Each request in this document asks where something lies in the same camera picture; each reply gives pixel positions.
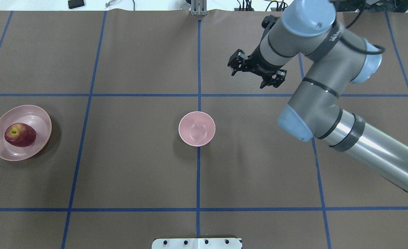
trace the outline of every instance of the robotic arm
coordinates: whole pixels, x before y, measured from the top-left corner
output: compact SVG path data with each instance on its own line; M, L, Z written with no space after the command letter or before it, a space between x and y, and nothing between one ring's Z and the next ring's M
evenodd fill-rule
M238 49L230 57L232 75L252 72L262 77L260 88L278 87L286 75L280 68L299 52L306 55L313 66L278 125L301 141L325 141L408 193L408 147L336 105L350 82L360 84L376 72L384 48L345 29L328 0L295 0L280 19L266 17L262 27L261 43L251 55Z

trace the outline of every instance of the apple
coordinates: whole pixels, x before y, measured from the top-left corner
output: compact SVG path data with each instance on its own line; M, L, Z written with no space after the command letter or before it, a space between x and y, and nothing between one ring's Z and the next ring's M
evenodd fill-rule
M26 147L35 142L37 133L25 123L14 123L6 129L4 139L16 147Z

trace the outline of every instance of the pink plate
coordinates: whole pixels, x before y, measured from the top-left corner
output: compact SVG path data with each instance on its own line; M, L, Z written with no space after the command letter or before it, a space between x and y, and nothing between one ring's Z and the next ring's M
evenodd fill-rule
M4 132L14 123L25 123L37 133L35 142L27 147L16 147L4 139ZM0 157L7 161L20 161L38 153L52 132L52 122L45 110L35 105L22 105L11 109L0 118Z
M179 122L181 139L191 146L208 144L215 135L216 125L213 119L205 112L190 112Z

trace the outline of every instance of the white floor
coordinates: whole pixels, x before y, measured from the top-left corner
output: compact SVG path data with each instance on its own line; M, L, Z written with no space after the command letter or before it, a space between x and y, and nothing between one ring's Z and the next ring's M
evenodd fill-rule
M105 4L109 0L84 0L85 6L72 9L74 11L109 10L120 8L133 10L132 0L116 0L108 8ZM177 10L185 0L134 0L136 10ZM255 11L265 11L269 2L253 0L252 7ZM237 8L237 0L207 0L207 9L223 9L232 11ZM0 10L35 10L35 11L63 11L70 10L66 0L0 0Z

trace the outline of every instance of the light blue cap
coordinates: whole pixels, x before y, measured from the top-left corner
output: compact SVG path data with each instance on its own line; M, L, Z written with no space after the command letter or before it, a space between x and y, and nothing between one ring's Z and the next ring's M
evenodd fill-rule
M294 0L282 14L286 30L302 37L324 33L335 19L336 10L328 0Z
M313 133L305 121L289 104L285 105L284 110L279 116L278 125L303 142L308 142L313 137Z
M379 51L373 44L369 43L367 39L365 39L365 44L367 45L367 51L376 52ZM351 81L354 84L360 84L376 72L379 68L380 63L382 62L382 55L367 55L365 57L365 62L363 63L363 67L360 70L360 73Z

